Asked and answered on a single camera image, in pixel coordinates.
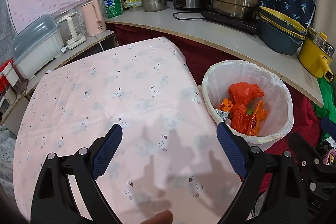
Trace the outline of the fingertip of person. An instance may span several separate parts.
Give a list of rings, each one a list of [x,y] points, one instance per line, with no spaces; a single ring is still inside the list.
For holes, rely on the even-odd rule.
[[[155,216],[141,222],[141,224],[172,224],[174,216],[170,210],[162,211]]]

